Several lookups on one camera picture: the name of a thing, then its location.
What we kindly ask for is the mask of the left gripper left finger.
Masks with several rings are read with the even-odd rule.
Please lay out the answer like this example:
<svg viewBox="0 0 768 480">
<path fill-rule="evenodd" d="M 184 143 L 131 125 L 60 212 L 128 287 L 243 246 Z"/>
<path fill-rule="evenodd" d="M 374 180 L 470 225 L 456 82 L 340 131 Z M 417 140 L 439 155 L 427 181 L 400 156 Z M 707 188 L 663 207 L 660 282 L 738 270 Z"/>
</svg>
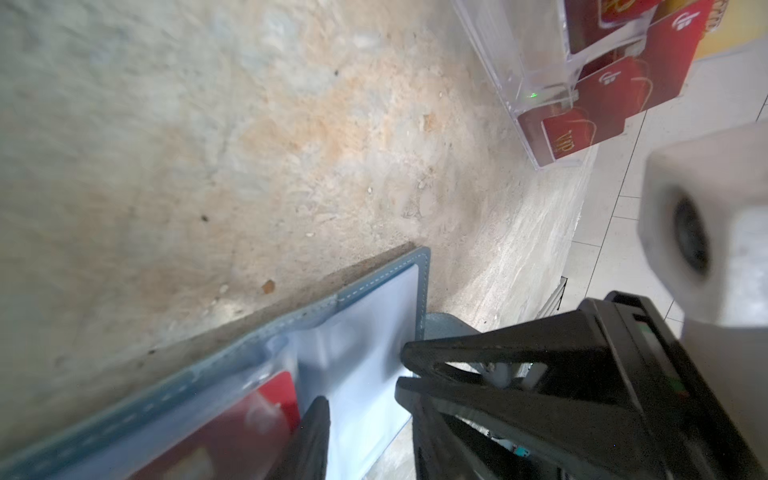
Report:
<svg viewBox="0 0 768 480">
<path fill-rule="evenodd" d="M 330 406 L 316 397 L 297 430 L 266 475 L 267 480 L 325 480 L 330 438 Z"/>
</svg>

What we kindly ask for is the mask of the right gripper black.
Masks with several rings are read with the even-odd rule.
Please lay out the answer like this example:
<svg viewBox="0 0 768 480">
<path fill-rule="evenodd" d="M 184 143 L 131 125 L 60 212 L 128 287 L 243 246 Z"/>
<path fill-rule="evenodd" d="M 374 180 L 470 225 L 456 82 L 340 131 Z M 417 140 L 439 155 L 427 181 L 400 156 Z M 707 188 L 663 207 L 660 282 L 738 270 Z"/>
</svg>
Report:
<svg viewBox="0 0 768 480">
<path fill-rule="evenodd" d="M 401 361 L 422 378 L 399 378 L 396 401 L 412 415 L 419 398 L 429 399 L 477 479 L 559 472 L 576 479 L 651 479 L 652 446 L 668 479 L 767 477 L 649 298 L 612 291 L 603 300 L 584 299 L 579 310 L 408 342 Z M 579 390 L 605 361 L 606 341 L 651 442 L 640 416 L 627 409 L 481 386 L 525 389 L 510 376 L 511 367 L 532 363 L 545 367 L 532 390 Z"/>
</svg>

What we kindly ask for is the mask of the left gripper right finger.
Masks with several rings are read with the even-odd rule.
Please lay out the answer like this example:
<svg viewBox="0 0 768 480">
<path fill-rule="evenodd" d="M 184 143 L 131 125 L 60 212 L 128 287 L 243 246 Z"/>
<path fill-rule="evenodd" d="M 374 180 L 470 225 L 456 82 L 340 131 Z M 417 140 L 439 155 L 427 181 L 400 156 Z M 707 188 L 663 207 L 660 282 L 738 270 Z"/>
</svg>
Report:
<svg viewBox="0 0 768 480">
<path fill-rule="evenodd" d="M 412 411 L 417 479 L 477 479 L 443 415 L 429 399 L 419 398 Z"/>
</svg>

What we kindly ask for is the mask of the red cards stack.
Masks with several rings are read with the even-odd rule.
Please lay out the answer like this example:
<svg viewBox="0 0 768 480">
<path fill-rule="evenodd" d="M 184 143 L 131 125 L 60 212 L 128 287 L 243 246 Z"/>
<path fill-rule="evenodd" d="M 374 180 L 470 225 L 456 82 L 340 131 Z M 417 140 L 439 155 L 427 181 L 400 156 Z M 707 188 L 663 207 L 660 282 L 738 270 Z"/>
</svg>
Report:
<svg viewBox="0 0 768 480">
<path fill-rule="evenodd" d="M 677 97 L 711 1 L 567 1 L 566 97 L 517 121 L 539 167 L 623 133 L 628 118 Z"/>
</svg>

